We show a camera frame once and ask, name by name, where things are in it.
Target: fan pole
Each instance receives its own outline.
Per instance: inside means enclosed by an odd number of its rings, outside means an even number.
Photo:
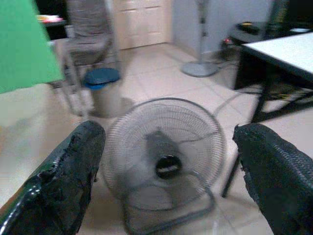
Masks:
[[[199,45],[199,55],[198,61],[189,62],[182,66],[181,71],[189,76],[193,77],[208,77],[217,72],[218,68],[210,62],[206,62],[203,59],[203,46],[204,40],[207,36],[206,32],[206,18],[207,18],[207,6],[209,0],[197,0],[199,20],[201,24],[200,32],[200,45]]]

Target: tile floor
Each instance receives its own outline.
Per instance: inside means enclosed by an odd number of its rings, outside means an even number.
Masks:
[[[184,62],[192,61],[194,58],[172,45],[160,44],[124,50],[121,51],[121,60],[124,74],[121,93],[124,98],[131,99],[133,104],[170,96],[189,99],[214,112],[219,105],[237,94],[229,88],[235,79],[237,66],[225,66],[217,74],[207,78],[190,77],[181,73],[179,69]],[[242,95],[227,104],[217,116],[226,137],[227,153],[222,176],[213,190],[224,215],[225,224],[229,224],[234,234],[239,235],[272,234],[257,205],[249,197],[241,172],[237,172],[229,197],[222,199],[219,196],[236,153],[236,144],[232,141],[233,129],[236,124],[248,122],[256,98],[255,95]],[[312,115],[313,109],[308,109],[266,121],[264,124],[309,156],[313,156],[313,148],[310,147],[313,125],[309,124]],[[112,119],[94,119],[105,128],[112,122]],[[92,201],[79,234],[125,234],[119,202],[110,195],[101,182],[94,184]],[[193,234],[212,234],[212,232],[197,230]]]

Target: door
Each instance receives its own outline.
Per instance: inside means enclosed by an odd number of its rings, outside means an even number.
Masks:
[[[120,49],[163,43],[167,0],[113,0],[115,31]]]

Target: green panel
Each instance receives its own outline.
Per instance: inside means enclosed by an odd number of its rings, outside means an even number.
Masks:
[[[1,0],[0,93],[62,79],[31,0]]]

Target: white wall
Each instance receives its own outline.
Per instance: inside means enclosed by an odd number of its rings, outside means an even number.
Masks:
[[[211,0],[208,8],[208,37],[205,51],[217,51],[230,28],[243,21],[265,22],[273,0]],[[195,51],[199,46],[196,0],[174,0],[173,39]]]

